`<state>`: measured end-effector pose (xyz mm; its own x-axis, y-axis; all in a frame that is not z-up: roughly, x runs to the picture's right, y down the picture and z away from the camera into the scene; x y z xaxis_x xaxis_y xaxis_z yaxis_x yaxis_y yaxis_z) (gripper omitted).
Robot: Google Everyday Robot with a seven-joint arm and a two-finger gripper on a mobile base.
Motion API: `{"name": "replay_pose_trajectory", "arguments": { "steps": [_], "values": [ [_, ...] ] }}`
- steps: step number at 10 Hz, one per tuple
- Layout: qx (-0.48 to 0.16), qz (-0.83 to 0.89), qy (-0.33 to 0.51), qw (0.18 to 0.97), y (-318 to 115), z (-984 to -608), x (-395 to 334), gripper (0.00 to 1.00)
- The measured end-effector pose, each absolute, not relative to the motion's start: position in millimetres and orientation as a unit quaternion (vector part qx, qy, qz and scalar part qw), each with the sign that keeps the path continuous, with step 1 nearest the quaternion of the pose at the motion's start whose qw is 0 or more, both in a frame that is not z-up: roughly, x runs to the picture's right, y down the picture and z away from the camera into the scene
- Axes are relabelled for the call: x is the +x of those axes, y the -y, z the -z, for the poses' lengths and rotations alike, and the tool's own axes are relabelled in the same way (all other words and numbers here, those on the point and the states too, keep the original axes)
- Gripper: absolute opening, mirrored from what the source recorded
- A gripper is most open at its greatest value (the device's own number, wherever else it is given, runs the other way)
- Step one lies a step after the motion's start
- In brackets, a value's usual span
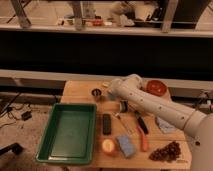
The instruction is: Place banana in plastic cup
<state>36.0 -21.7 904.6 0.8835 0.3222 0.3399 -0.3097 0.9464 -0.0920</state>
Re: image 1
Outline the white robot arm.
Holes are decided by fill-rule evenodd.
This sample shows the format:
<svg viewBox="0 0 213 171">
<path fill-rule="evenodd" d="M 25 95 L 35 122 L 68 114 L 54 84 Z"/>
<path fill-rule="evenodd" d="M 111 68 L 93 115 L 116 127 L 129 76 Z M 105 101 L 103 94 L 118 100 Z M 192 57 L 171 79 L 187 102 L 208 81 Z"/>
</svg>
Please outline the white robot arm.
<svg viewBox="0 0 213 171">
<path fill-rule="evenodd" d="M 137 74 L 111 81 L 113 95 L 131 101 L 155 114 L 194 139 L 191 171 L 213 171 L 213 114 L 157 97 L 141 90 L 143 79 Z"/>
</svg>

